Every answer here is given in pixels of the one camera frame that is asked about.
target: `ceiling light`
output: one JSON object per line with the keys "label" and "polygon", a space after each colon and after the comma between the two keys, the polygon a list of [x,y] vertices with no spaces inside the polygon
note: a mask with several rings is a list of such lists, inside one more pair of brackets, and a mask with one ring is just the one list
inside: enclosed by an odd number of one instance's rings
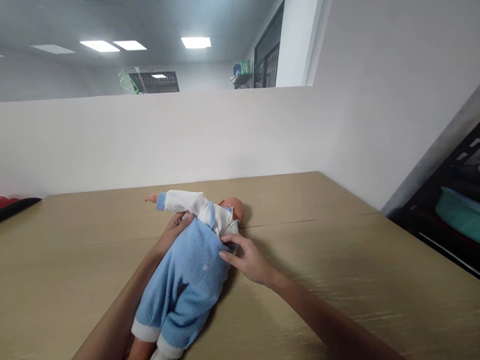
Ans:
{"label": "ceiling light", "polygon": [[182,37],[181,40],[187,49],[205,49],[212,46],[209,37]]}
{"label": "ceiling light", "polygon": [[75,54],[75,51],[68,50],[64,47],[54,45],[54,44],[31,45],[30,47],[38,50],[43,50],[43,51],[46,51],[47,53],[52,53],[52,54]]}
{"label": "ceiling light", "polygon": [[114,44],[117,44],[119,47],[124,48],[125,50],[128,51],[134,51],[134,50],[147,50],[145,46],[143,46],[141,43],[135,40],[131,41],[114,41]]}
{"label": "ceiling light", "polygon": [[93,50],[97,50],[100,53],[113,53],[119,52],[120,50],[117,49],[115,46],[109,44],[106,41],[99,40],[99,41],[80,41],[80,44],[88,46]]}

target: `white wall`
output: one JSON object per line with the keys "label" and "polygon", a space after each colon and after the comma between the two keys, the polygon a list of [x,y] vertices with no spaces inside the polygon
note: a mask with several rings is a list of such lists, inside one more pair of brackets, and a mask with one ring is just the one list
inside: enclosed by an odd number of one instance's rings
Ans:
{"label": "white wall", "polygon": [[403,207],[479,122],[480,86],[416,163],[381,212],[391,215],[395,209]]}
{"label": "white wall", "polygon": [[285,0],[276,87],[305,86],[322,0]]}
{"label": "white wall", "polygon": [[[181,92],[233,90],[229,81],[232,63],[188,63],[150,67],[153,71],[176,71]],[[0,103],[12,101],[70,99],[123,95],[119,72],[114,66],[73,66],[47,61],[39,56],[10,52],[0,57]]]}
{"label": "white wall", "polygon": [[477,0],[334,0],[313,85],[319,166],[381,209],[480,84]]}
{"label": "white wall", "polygon": [[329,126],[307,89],[0,103],[0,194],[317,170]]}
{"label": "white wall", "polygon": [[479,13],[334,0],[312,87],[0,103],[0,194],[319,170],[381,209],[480,84]]}
{"label": "white wall", "polygon": [[7,54],[0,58],[0,102],[123,93],[111,67],[67,65],[11,50]]}

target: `white sleeve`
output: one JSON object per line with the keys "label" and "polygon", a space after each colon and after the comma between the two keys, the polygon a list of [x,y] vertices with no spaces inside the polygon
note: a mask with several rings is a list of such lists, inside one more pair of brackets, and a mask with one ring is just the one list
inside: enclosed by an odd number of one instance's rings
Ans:
{"label": "white sleeve", "polygon": [[190,192],[183,190],[169,190],[161,192],[156,202],[157,210],[164,210],[173,213],[189,211],[196,217],[208,211],[209,201],[203,192]]}

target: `blue onesie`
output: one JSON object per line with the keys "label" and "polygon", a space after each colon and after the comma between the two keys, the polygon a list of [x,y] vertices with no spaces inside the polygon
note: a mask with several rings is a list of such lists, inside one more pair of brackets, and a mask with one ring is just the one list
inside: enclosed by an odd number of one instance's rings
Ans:
{"label": "blue onesie", "polygon": [[131,332],[145,342],[157,342],[158,359],[178,359],[197,338],[219,298],[230,268],[219,252],[234,251],[219,237],[238,234],[238,221],[233,220],[233,209],[213,204],[202,192],[161,192],[156,208],[190,211],[195,218],[148,282]]}

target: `table surface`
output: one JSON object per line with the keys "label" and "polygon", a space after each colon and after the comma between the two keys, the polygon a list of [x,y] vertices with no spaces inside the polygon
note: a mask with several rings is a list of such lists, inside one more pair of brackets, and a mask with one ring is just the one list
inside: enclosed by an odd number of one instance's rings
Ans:
{"label": "table surface", "polygon": [[[169,189],[247,205],[242,233],[409,359],[480,358],[480,282],[318,172],[53,195],[0,224],[0,359],[68,359],[170,213]],[[185,359],[328,359],[272,291],[230,271]]]}

